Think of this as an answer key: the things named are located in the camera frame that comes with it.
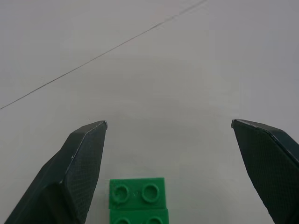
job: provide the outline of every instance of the green plastic block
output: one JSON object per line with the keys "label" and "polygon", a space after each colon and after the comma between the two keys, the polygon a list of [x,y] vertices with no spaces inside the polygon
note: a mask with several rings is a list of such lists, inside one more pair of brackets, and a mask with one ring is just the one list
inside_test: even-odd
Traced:
{"label": "green plastic block", "polygon": [[168,210],[110,210],[110,224],[169,224]]}
{"label": "green plastic block", "polygon": [[166,209],[164,178],[110,180],[109,209]]}

